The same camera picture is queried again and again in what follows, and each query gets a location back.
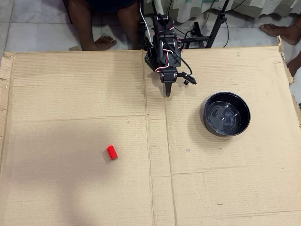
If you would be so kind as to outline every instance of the leg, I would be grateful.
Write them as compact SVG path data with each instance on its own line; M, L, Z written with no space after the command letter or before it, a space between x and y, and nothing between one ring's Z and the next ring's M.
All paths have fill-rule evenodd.
M301 67L301 52L287 64L292 76L295 76L297 70Z
M131 6L122 8L117 11L117 17L120 21L121 27L130 39L133 49L138 46L138 4L135 1Z
M85 0L70 0L69 14L79 34L82 50L107 50L116 44L111 37L100 37L94 42L91 7Z
M270 36L278 36L291 45L296 45L301 38L301 17L289 27L278 27L273 24L264 24L260 29Z

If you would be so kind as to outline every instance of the tiled floor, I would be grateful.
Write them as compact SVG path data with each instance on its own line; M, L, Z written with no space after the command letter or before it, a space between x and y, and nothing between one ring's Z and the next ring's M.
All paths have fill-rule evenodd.
M197 20L202 26L208 12L200 18L191 19L176 27L183 32L191 30ZM212 11L202 33L208 35L214 25L217 13ZM232 46L276 45L276 39L260 31L261 24L274 23L288 26L298 15L280 18L277 15L250 18L235 12L227 14L229 42ZM151 27L152 21L146 18ZM93 35L109 35L117 40L114 49L130 49L130 43L123 33L118 19L114 15L95 16L93 18ZM214 41L213 47L223 47L227 42L227 28L223 24ZM56 51L69 50L79 45L76 31L70 24L62 0L0 0L0 52L6 51ZM301 50L301 43L291 46L284 43L285 61L289 62ZM290 86L292 94L301 103L301 70L295 76L295 83Z

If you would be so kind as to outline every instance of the metal stand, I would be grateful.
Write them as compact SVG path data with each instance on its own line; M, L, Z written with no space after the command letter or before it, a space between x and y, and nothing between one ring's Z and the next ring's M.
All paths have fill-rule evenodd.
M140 2L141 2L141 12L144 15L143 0L141 0ZM201 30L198 25L198 22L194 22L193 30L196 34L196 37L181 39L181 42L184 44L184 49L189 48L190 43L192 43L192 42L196 42L198 44L198 48L211 48L212 47L212 44L215 40L215 37L216 37L221 25L227 20L225 15L226 15L226 8L227 8L228 3L229 3L229 0L226 0L224 6L222 7L222 10L219 11L219 14L217 15L217 18L216 18L216 21L215 21L215 24L213 26L210 36L203 36L201 34ZM153 1L152 1L152 4L153 4L154 12L156 14L156 8L154 6ZM139 49L144 49L144 50L146 50L145 49L145 39L144 39L146 26L147 26L147 24L145 24L143 19L140 17L139 25L138 25Z
M196 37L189 38L189 39L181 39L182 43L186 43L184 45L185 49L189 48L189 45L192 42L196 42L199 46L198 48L211 48L212 47L212 44L215 40L215 37L216 37L221 25L227 20L227 18L225 18L225 15L226 15L226 8L227 8L228 3L229 3L229 0L226 0L224 6L222 7L222 10L219 11L210 36L203 36L201 34L201 30L199 28L198 22L194 22L193 29L195 31Z

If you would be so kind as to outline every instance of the dark shorts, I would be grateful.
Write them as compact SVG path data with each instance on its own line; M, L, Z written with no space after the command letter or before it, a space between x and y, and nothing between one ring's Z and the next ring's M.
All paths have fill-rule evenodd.
M86 0L99 13L114 13L131 6L135 0Z

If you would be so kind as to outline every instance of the bowl rim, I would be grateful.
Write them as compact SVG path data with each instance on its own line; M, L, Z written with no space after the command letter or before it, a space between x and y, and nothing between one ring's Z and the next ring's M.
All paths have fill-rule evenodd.
M222 133L219 132L218 129L213 128L213 127L211 126L211 124L209 123L209 120L208 120L208 117L207 117L207 114L206 114L206 108L207 108L208 105L209 105L208 102L209 102L213 97L215 97L215 96L217 96L217 95L220 95L220 94L230 94L230 95L233 95L233 96L235 96L236 98L238 98L238 99L245 105L245 107L246 107L246 109L247 109L247 112L248 112L248 114L249 114L249 122L248 122L248 124L246 125L246 127L245 127L241 132L236 133L236 134L233 134L233 135L222 134ZM248 107L248 105L246 104L246 102L243 100L243 98L241 98L239 95L237 95L237 94L235 94L235 93L223 91L223 92L214 93L214 94L212 94L212 95L207 99L207 101L206 101L206 103L205 103L205 106L204 106L204 118L205 118L205 121L206 121L206 125L209 126L211 129L213 129L213 131L214 131L216 134L219 134L219 135L225 136L225 137L232 137L232 136L236 136L236 135L241 134L242 132L244 132L244 131L248 128L248 126L249 126L249 124L250 124L250 122L251 122L251 112L250 112L250 108Z

